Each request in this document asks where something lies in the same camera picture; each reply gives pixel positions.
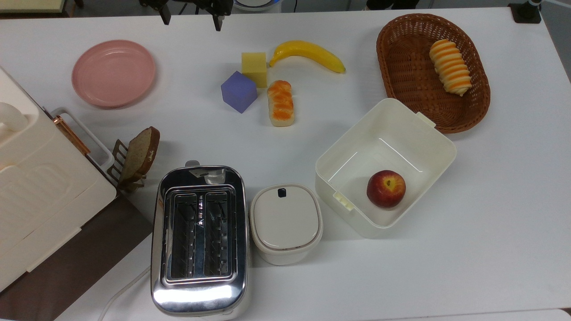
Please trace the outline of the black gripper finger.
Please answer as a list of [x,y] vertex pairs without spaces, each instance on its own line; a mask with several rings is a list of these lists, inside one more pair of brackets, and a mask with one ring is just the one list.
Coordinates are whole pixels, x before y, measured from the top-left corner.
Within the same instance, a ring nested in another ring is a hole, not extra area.
[[232,0],[197,0],[196,6],[213,17],[216,31],[222,30],[222,23],[226,16],[230,16],[234,7]]
[[159,15],[165,25],[169,25],[171,20],[171,13],[167,3],[168,0],[139,0],[139,4],[141,6],[149,7],[159,12]]

